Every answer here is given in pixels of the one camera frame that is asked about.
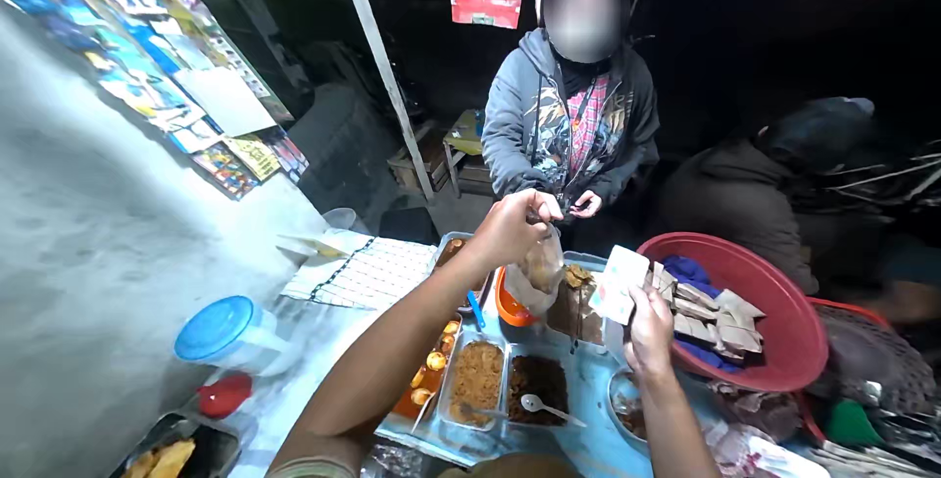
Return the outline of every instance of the hand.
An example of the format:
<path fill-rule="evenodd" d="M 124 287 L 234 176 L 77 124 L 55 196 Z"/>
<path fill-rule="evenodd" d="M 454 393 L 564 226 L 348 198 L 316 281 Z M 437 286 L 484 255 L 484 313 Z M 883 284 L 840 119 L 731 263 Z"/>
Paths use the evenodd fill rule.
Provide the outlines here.
<path fill-rule="evenodd" d="M 546 223 L 552 219 L 560 221 L 562 209 L 559 207 L 559 201 L 555 200 L 555 195 L 543 192 L 536 192 L 536 195 L 535 200 L 539 201 L 539 206 L 534 206 L 533 209 L 539 214 L 539 218 Z"/>
<path fill-rule="evenodd" d="M 583 209 L 578 209 L 576 206 L 582 206 L 585 202 L 588 203 L 588 206 Z M 601 209 L 601 197 L 597 196 L 593 191 L 586 190 L 578 200 L 575 201 L 575 206 L 571 207 L 570 211 L 575 217 L 580 217 L 582 219 L 587 219 L 588 217 L 594 217 L 594 214 Z"/>
<path fill-rule="evenodd" d="M 670 344 L 673 342 L 673 314 L 658 292 L 631 287 L 630 297 L 637 305 L 630 326 L 630 341 L 624 356 L 641 379 L 672 373 Z"/>
<path fill-rule="evenodd" d="M 542 223 L 529 225 L 526 213 L 534 209 Z M 468 245 L 472 253 L 482 260 L 485 270 L 493 270 L 508 263 L 521 261 L 532 246 L 546 236 L 546 224 L 552 219 L 562 219 L 562 212 L 555 197 L 535 190 L 525 190 L 506 195 L 490 207 L 487 218 L 477 228 Z"/>

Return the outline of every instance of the person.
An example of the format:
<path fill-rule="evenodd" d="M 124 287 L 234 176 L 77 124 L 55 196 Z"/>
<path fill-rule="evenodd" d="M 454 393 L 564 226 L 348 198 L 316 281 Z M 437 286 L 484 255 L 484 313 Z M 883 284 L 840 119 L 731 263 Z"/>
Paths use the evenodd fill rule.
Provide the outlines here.
<path fill-rule="evenodd" d="M 740 244 L 806 294 L 817 292 L 786 188 L 801 176 L 837 169 L 869 135 L 873 110 L 867 99 L 809 101 L 755 138 L 686 160 L 660 191 L 652 231 L 700 232 Z"/>
<path fill-rule="evenodd" d="M 530 209 L 544 222 L 529 225 Z M 355 477 L 369 452 L 371 433 L 393 408 L 441 329 L 473 283 L 521 257 L 562 214 L 535 189 L 496 203 L 464 251 L 395 303 L 356 340 L 323 379 L 268 471 L 270 478 Z M 659 478 L 718 477 L 683 390 L 670 367 L 673 317 L 655 293 L 631 292 L 637 303 L 625 355 L 641 388 L 651 462 Z M 512 454 L 469 471 L 442 476 L 547 476 L 578 474 L 552 456 Z"/>
<path fill-rule="evenodd" d="M 571 217 L 610 206 L 657 161 L 650 72 L 622 40 L 629 0 L 538 0 L 493 79 L 481 141 L 497 196 L 534 188 Z"/>

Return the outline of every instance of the white wall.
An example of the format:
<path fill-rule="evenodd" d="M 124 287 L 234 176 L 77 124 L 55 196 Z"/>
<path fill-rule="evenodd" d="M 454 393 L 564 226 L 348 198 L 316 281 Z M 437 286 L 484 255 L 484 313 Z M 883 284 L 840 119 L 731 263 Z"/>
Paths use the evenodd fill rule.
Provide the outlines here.
<path fill-rule="evenodd" d="M 182 323 L 273 299 L 274 234 L 323 218 L 282 175 L 229 200 L 28 17 L 0 34 L 0 478 L 105 475 L 204 379 Z"/>

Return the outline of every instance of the gray hoodie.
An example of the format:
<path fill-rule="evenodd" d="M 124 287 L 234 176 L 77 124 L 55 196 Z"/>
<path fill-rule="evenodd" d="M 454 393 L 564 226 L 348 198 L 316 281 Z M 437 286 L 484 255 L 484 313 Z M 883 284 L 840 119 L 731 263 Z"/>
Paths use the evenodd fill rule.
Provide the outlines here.
<path fill-rule="evenodd" d="M 571 129 L 561 79 L 543 28 L 527 32 L 503 61 L 490 86 L 481 137 L 493 191 L 502 196 L 536 188 L 556 195 L 568 209 L 591 190 L 608 206 L 641 163 L 659 159 L 653 134 L 660 119 L 650 72 L 627 45 L 612 57 L 598 131 L 574 175 L 569 175 Z"/>

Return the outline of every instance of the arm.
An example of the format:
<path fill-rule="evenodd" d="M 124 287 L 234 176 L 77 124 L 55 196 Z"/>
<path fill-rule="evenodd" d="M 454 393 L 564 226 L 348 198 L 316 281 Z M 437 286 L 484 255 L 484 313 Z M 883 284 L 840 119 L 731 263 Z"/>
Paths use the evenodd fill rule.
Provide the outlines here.
<path fill-rule="evenodd" d="M 633 289 L 636 313 L 624 354 L 637 375 L 650 463 L 658 478 L 720 478 L 699 422 L 670 366 L 673 315 L 660 294 Z"/>
<path fill-rule="evenodd" d="M 657 93 L 653 88 L 653 79 L 640 56 L 633 54 L 637 66 L 629 82 L 633 85 L 634 102 L 629 123 L 626 123 L 624 138 L 621 139 L 618 157 L 609 169 L 599 172 L 588 184 L 588 189 L 601 197 L 605 205 L 614 204 L 624 192 L 630 176 L 642 163 L 653 164 L 660 159 L 654 144 L 654 133 L 660 128 L 660 115 L 657 112 Z"/>
<path fill-rule="evenodd" d="M 330 370 L 277 453 L 270 470 L 300 458 L 323 458 L 359 475 L 371 432 L 408 386 L 441 329 L 476 281 L 522 259 L 546 232 L 526 224 L 526 211 L 562 218 L 558 206 L 528 190 L 495 204 L 467 247 L 395 303 Z"/>
<path fill-rule="evenodd" d="M 520 61 L 528 61 L 521 50 L 507 56 L 490 85 L 487 118 L 481 143 L 490 169 L 493 192 L 498 196 L 521 190 L 547 189 L 548 181 L 526 158 L 523 145 L 525 102 L 520 95 Z"/>

